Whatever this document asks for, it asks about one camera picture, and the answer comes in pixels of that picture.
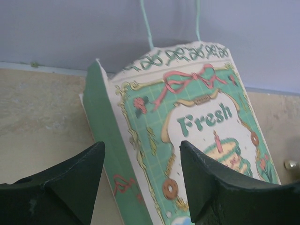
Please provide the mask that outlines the green cake paper bag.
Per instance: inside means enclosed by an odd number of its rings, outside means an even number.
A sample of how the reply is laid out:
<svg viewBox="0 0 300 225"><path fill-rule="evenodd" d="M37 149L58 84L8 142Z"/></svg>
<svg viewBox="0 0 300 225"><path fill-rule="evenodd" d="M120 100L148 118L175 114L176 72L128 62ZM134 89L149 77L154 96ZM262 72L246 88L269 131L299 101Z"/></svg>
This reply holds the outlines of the green cake paper bag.
<svg viewBox="0 0 300 225"><path fill-rule="evenodd" d="M81 95L125 225L189 225L180 143L257 180L278 173L230 51L196 41L157 48L109 76L95 60Z"/></svg>

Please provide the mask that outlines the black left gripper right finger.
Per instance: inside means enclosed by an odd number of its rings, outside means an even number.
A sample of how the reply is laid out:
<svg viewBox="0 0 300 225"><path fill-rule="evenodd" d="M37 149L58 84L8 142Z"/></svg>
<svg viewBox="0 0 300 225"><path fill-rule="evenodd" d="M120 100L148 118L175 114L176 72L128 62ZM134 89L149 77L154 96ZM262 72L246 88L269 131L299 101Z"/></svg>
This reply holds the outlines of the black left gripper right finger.
<svg viewBox="0 0 300 225"><path fill-rule="evenodd" d="M191 221L196 225L298 225L299 182L278 185L248 177L188 141L180 159Z"/></svg>

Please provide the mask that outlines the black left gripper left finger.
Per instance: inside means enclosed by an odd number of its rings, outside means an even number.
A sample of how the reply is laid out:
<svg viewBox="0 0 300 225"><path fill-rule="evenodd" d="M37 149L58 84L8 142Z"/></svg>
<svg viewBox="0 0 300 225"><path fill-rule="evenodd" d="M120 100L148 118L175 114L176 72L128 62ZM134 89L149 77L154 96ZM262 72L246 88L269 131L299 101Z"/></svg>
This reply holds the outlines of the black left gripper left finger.
<svg viewBox="0 0 300 225"><path fill-rule="evenodd" d="M0 186L2 225L89 225L105 158L104 142L13 184Z"/></svg>

